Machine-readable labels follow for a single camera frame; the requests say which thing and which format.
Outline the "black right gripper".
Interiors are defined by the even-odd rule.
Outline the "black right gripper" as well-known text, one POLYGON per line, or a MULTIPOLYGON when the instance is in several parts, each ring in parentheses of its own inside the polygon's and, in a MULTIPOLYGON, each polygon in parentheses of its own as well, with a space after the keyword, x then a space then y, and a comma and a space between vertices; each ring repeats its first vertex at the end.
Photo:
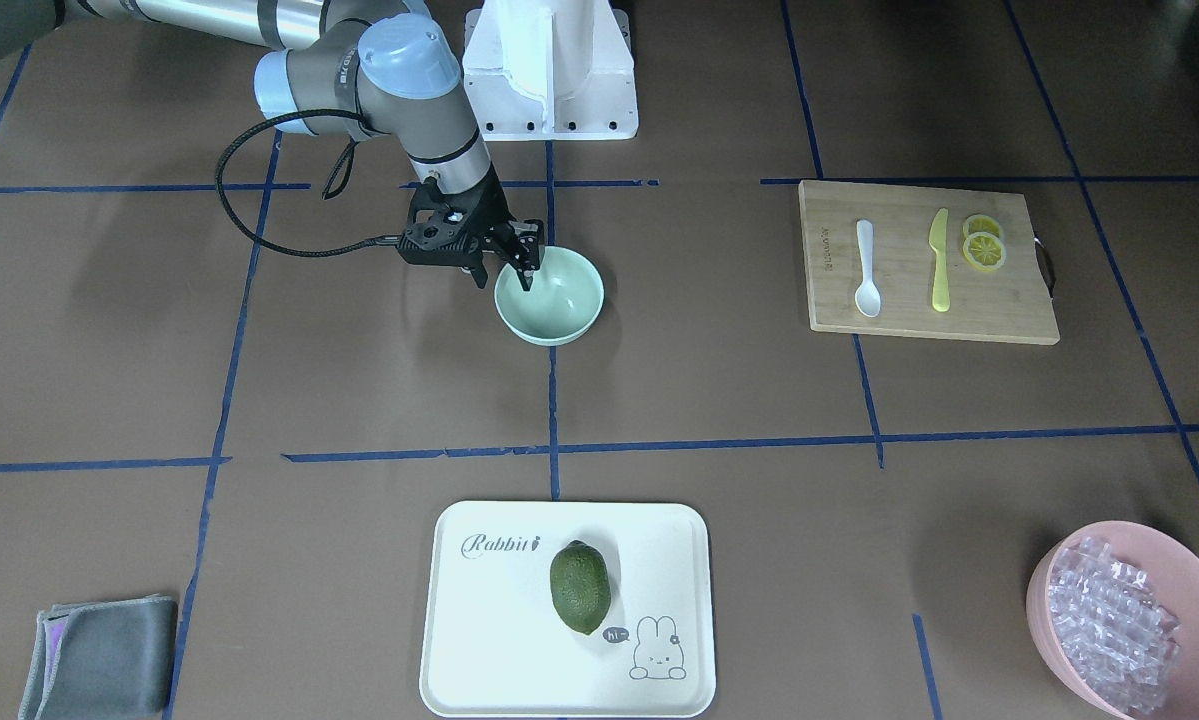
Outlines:
POLYGON ((424 179, 412 192, 406 229, 397 252, 406 264, 458 266, 476 288, 488 286, 484 254, 494 252, 516 270, 522 291, 532 288, 541 266, 543 220, 512 222, 498 173, 460 193, 439 190, 436 179, 424 179))

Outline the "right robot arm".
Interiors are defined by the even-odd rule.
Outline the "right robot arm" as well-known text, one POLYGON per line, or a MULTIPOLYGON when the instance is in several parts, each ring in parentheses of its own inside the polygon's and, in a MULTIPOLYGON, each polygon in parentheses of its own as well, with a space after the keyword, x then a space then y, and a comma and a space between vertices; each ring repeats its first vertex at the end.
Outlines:
POLYGON ((269 128, 347 137, 325 199, 347 187, 361 143, 394 137, 420 184, 403 231, 363 246, 393 247, 406 264, 456 266, 478 288, 492 252, 530 290, 543 225, 511 213, 460 65, 422 1, 0 1, 0 59, 84 18, 132 18, 265 47, 253 73, 264 119, 219 156, 221 204, 231 156, 269 128))

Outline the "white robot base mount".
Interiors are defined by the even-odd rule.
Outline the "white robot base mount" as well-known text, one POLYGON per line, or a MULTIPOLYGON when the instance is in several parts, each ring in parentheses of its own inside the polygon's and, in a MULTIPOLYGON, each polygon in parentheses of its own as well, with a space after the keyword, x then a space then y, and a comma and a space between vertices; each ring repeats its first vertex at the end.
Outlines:
POLYGON ((486 141, 621 141, 639 129, 632 22, 611 1, 486 1, 466 12, 462 65, 486 141))

